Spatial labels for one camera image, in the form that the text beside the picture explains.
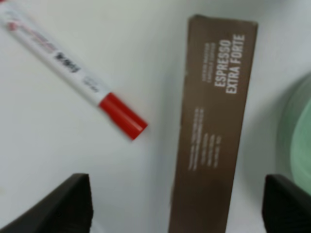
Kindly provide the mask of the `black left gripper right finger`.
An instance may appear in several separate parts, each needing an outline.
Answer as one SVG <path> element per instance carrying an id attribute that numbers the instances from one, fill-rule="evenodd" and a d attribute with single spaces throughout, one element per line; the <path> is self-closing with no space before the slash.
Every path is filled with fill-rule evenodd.
<path id="1" fill-rule="evenodd" d="M 268 233 L 309 233 L 311 196 L 282 175 L 267 175 L 262 219 Z"/>

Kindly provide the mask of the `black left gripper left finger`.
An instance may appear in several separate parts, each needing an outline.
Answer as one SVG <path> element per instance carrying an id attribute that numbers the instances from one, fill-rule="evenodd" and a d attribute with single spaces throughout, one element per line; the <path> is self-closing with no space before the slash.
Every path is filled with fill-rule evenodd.
<path id="1" fill-rule="evenodd" d="M 89 233 L 93 220 L 89 175 L 71 175 L 2 233 Z"/>

